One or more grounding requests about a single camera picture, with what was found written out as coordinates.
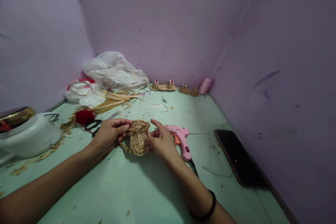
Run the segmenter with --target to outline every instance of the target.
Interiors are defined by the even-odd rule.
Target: red yarn ball
[[[93,122],[95,115],[90,108],[87,108],[76,113],[76,123],[82,124],[83,126],[88,125]]]

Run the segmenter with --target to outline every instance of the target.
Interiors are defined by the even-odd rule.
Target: scissors
[[[117,115],[119,115],[121,112],[118,110],[117,112],[113,113],[109,118],[108,120],[111,120],[113,117],[116,117]],[[92,137],[94,137],[97,133],[97,131],[99,130],[100,127],[98,127],[93,133],[91,132],[91,129],[97,127],[99,124],[102,123],[102,120],[100,119],[97,119],[97,120],[93,120],[93,122],[87,124],[85,126],[85,129],[88,130],[91,134],[92,134]]]

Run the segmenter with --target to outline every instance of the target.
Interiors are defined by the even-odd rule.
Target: lavender wall
[[[151,81],[199,86],[249,0],[80,0],[97,54],[119,51]]]
[[[0,112],[42,112],[95,57],[78,0],[0,0]]]
[[[335,223],[336,0],[254,0],[211,93],[300,223]]]

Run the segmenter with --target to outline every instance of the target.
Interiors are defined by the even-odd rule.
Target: woven straw
[[[167,84],[158,84],[158,83],[153,83],[152,85],[149,86],[149,89],[153,91],[175,91],[176,86],[172,84],[171,82],[167,82]]]
[[[134,120],[132,121],[132,125],[128,130],[130,135],[130,143],[129,148],[125,146],[123,143],[120,143],[121,147],[123,147],[129,153],[133,153],[137,156],[143,156],[147,154],[149,151],[149,145],[145,142],[146,138],[149,137],[149,122],[142,120]]]
[[[189,89],[188,86],[183,86],[178,89],[180,93],[186,94],[186,95],[192,95],[192,96],[198,96],[198,90],[195,89]]]

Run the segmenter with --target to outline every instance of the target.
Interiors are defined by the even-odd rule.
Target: light green table surface
[[[116,107],[98,119],[107,119],[115,111],[130,120],[154,118],[163,124],[189,129],[187,142],[199,177],[238,224],[289,223],[272,194],[267,190],[240,186],[222,149],[217,145],[215,129],[229,129],[227,120],[210,96],[193,97],[175,92],[151,92],[150,96],[131,100],[131,107]],[[163,104],[168,108],[150,107]],[[68,121],[76,104],[66,102],[54,111],[60,114],[56,125]],[[17,158],[12,167],[0,168],[0,191],[5,195],[46,173],[91,140],[83,128],[72,130],[57,151],[40,162],[28,165],[19,176],[13,169],[27,160]],[[215,175],[206,169],[220,174]],[[73,185],[45,214],[39,223],[192,223],[177,185],[154,153],[138,157],[114,149],[101,163]]]

